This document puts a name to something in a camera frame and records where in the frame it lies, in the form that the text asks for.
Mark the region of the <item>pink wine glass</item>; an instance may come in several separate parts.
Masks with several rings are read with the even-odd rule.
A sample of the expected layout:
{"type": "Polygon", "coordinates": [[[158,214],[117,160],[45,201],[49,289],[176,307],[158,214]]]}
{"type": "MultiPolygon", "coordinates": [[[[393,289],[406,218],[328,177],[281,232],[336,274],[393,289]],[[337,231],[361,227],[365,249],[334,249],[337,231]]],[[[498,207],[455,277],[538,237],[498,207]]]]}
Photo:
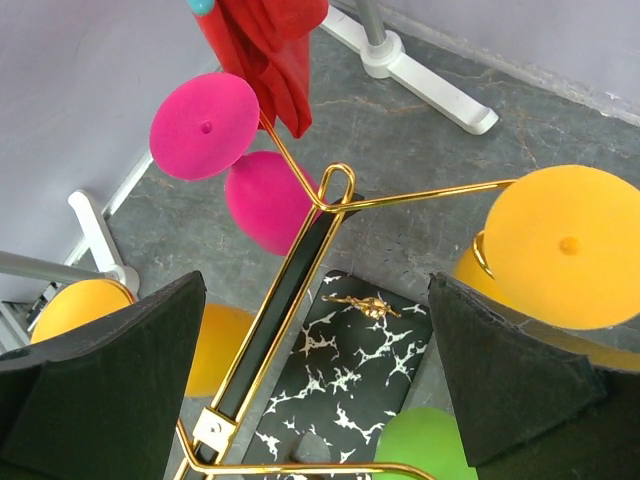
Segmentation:
{"type": "Polygon", "coordinates": [[[149,146],[167,175],[200,181],[225,174],[229,213],[267,252],[286,255],[311,208],[311,200],[279,152],[255,151],[260,107],[242,78],[197,76],[177,87],[152,121],[149,146]]]}

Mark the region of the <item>green wine glass front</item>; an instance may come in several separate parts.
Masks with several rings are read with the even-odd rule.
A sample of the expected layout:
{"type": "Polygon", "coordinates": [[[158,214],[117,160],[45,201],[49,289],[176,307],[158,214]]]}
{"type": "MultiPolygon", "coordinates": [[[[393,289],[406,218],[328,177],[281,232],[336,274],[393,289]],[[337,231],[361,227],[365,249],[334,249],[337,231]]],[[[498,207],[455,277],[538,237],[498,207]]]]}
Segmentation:
{"type": "Polygon", "coordinates": [[[420,407],[404,410],[383,428],[375,462],[402,463],[438,480],[477,479],[467,464],[455,417],[445,411],[420,407]]]}

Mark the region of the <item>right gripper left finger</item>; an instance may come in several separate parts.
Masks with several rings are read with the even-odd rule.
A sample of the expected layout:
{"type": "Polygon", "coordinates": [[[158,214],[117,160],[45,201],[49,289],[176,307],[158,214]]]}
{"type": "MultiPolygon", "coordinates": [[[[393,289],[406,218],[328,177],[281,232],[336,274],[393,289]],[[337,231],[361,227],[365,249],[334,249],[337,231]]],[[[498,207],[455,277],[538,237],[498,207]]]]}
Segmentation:
{"type": "Polygon", "coordinates": [[[4,479],[160,479],[206,300],[193,271],[1,356],[4,479]]]}

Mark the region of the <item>orange wine glass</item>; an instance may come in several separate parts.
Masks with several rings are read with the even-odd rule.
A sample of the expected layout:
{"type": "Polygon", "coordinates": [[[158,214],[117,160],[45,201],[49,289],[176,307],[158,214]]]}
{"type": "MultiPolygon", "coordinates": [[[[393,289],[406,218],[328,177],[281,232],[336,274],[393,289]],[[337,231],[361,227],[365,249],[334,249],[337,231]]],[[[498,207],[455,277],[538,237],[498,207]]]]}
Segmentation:
{"type": "Polygon", "coordinates": [[[639,356],[582,337],[639,313],[639,190],[606,171],[531,172],[493,203],[454,276],[503,305],[508,324],[598,367],[638,372],[639,356]]]}
{"type": "MultiPolygon", "coordinates": [[[[31,341],[51,339],[135,301],[134,294],[115,280],[76,282],[62,289],[43,309],[31,341]]],[[[214,303],[205,306],[185,390],[187,397],[203,398],[217,393],[253,321],[252,314],[233,306],[214,303]]]]}

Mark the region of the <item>orange wine glass front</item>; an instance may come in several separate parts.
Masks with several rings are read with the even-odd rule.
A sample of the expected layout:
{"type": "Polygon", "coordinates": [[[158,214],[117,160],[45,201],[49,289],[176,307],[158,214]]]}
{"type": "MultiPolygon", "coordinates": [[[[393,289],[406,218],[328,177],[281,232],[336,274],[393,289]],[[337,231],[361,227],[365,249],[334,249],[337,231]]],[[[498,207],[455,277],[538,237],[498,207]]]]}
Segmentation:
{"type": "Polygon", "coordinates": [[[582,337],[639,313],[639,190],[606,171],[531,172],[493,203],[454,276],[503,305],[508,324],[598,367],[638,372],[639,356],[582,337]]]}

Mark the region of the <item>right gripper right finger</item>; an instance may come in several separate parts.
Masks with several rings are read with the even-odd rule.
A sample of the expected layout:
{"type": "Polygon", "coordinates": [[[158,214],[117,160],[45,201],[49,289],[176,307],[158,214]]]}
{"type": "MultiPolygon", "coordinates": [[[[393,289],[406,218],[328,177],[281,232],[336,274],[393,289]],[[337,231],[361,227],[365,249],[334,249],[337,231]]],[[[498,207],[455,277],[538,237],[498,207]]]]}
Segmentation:
{"type": "Polygon", "coordinates": [[[566,334],[444,273],[428,307],[481,479],[636,479],[639,357],[566,334]]]}

